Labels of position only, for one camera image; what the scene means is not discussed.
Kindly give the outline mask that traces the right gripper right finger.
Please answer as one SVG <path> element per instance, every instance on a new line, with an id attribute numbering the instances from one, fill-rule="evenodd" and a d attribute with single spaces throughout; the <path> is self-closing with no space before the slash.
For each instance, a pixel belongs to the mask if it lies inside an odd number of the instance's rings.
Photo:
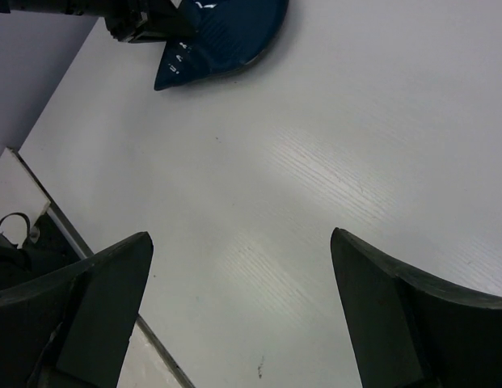
<path id="1" fill-rule="evenodd" d="M 395 259 L 346 230 L 331 257 L 364 387 L 502 387 L 502 297 Z"/>

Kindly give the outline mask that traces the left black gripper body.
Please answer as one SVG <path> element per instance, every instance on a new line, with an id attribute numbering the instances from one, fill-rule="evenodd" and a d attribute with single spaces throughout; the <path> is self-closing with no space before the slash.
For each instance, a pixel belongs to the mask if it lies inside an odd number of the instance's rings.
<path id="1" fill-rule="evenodd" d="M 196 34 L 169 0 L 68 1 L 65 13 L 101 17 L 115 40 L 131 44 L 165 42 Z"/>

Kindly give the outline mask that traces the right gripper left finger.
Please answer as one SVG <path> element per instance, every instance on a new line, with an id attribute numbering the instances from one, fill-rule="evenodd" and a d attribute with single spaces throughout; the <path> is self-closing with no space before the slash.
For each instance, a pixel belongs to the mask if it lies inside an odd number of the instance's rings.
<path id="1" fill-rule="evenodd" d="M 153 251 L 139 232 L 0 291 L 0 387 L 115 387 Z"/>

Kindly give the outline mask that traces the navy blue leaf-shaped dish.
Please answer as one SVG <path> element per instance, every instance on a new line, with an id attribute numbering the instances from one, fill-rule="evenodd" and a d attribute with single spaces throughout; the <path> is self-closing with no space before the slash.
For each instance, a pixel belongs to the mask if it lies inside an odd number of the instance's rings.
<path id="1" fill-rule="evenodd" d="M 166 42 L 154 89 L 163 91 L 247 67 L 275 40 L 288 7 L 286 0 L 182 1 L 179 11 L 196 34 Z"/>

